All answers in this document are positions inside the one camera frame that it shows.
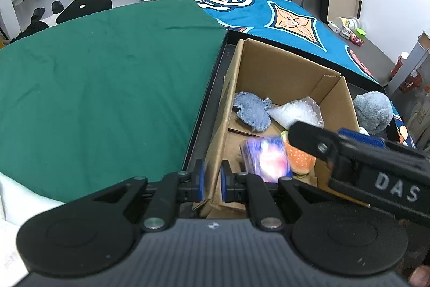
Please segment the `person's hand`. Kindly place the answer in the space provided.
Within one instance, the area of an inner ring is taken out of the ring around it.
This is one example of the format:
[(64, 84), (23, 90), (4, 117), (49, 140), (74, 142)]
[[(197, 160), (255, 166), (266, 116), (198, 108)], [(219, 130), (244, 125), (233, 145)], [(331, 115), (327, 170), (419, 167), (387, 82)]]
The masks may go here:
[(419, 266), (415, 269), (409, 279), (409, 283), (414, 287), (430, 286), (430, 266)]

